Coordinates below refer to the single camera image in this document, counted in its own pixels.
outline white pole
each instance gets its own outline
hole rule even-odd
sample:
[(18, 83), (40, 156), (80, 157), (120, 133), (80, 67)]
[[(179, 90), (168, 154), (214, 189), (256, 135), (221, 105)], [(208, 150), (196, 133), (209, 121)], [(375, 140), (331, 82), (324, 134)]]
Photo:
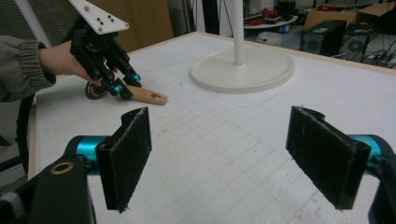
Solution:
[(46, 33), (41, 27), (40, 22), (38, 21), (35, 13), (32, 10), (29, 2), (27, 0), (15, 0), (15, 3), (18, 5), (23, 17), (26, 19), (27, 23), (29, 24), (30, 28), (32, 29), (33, 33), (35, 34), (35, 38), (47, 47), (51, 47), (51, 43), (47, 38)]
[(245, 64), (243, 1), (233, 0), (233, 46), (235, 64)]

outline black cable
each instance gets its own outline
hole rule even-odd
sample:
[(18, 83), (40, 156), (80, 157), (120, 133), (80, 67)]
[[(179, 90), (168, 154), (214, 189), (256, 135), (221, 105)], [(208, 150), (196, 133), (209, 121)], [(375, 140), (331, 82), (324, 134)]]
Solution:
[(229, 13), (228, 13), (227, 4), (225, 4), (225, 2), (224, 2), (224, 8), (225, 8), (225, 12), (226, 12), (226, 14), (227, 14), (228, 23), (230, 24), (231, 36), (233, 37), (233, 27), (231, 26), (230, 15), (229, 15)]
[(27, 134), (29, 127), (30, 110), (32, 108), (34, 99), (35, 95), (32, 94), (21, 100), (20, 111), (18, 113), (17, 119), (17, 138), (15, 140), (18, 143), (18, 150), (20, 151), (23, 170), (26, 174), (29, 171), (29, 147), (27, 144)]

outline table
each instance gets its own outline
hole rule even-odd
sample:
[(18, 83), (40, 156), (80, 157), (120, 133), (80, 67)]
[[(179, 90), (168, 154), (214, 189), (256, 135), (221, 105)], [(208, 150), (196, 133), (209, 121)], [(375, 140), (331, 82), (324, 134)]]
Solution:
[(256, 30), (256, 29), (273, 28), (273, 27), (277, 27), (277, 26), (283, 26), (283, 25), (290, 24), (294, 21), (297, 21), (297, 19), (298, 19), (298, 16), (293, 16), (289, 21), (279, 21), (276, 24), (244, 25), (244, 29)]
[(40, 91), (30, 175), (74, 136), (113, 134), (120, 115), (148, 106), (153, 149), (130, 209), (107, 211), (100, 177), (88, 177), (99, 223), (368, 223), (378, 181), (364, 176), (353, 210), (335, 210), (285, 149), (290, 108), (317, 110), (343, 133), (374, 133), (396, 147), (395, 71), (247, 42), (291, 55), (293, 77), (250, 94), (197, 87), (193, 63), (232, 47), (230, 38), (192, 33), (130, 53), (143, 87), (167, 95), (166, 105), (91, 101), (77, 77)]

